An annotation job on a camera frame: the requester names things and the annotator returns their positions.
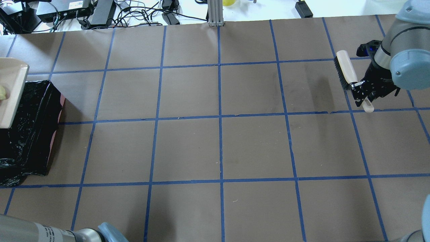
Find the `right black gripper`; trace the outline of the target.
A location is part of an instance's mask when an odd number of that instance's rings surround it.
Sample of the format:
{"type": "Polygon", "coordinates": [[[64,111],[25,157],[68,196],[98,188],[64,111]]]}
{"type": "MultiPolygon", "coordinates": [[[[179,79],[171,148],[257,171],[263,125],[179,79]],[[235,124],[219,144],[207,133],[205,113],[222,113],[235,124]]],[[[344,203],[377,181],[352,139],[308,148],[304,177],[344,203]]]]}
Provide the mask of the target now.
{"type": "Polygon", "coordinates": [[[365,98],[368,98],[372,102],[392,92],[395,92],[394,95],[397,96],[401,90],[401,88],[393,83],[391,72],[379,66],[375,60],[375,55],[381,44],[381,40],[371,40],[368,43],[362,43],[357,48],[356,56],[370,57],[371,63],[364,77],[352,86],[351,92],[355,103],[362,103],[365,98]]]}

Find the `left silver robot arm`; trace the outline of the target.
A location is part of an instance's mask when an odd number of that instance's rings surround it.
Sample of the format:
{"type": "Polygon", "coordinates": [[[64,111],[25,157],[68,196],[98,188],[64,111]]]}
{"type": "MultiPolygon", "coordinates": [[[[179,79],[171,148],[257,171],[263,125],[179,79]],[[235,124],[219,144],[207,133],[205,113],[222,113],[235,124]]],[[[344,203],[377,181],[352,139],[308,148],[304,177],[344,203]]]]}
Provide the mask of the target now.
{"type": "Polygon", "coordinates": [[[127,242],[113,225],[102,223],[97,229],[63,230],[12,216],[0,216],[2,242],[127,242]]]}

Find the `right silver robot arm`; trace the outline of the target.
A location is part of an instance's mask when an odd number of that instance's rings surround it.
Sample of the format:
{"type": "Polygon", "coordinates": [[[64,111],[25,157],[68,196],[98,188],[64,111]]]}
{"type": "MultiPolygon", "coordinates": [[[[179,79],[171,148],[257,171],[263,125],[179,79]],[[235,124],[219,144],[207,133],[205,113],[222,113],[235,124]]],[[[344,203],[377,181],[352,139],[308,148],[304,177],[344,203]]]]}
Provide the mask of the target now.
{"type": "Polygon", "coordinates": [[[361,44],[359,57],[371,62],[358,79],[345,51],[338,51],[339,75],[344,75],[343,89],[351,91],[355,104],[373,112],[372,101],[401,89],[429,88],[429,1],[407,0],[396,14],[383,40],[361,44]]]}

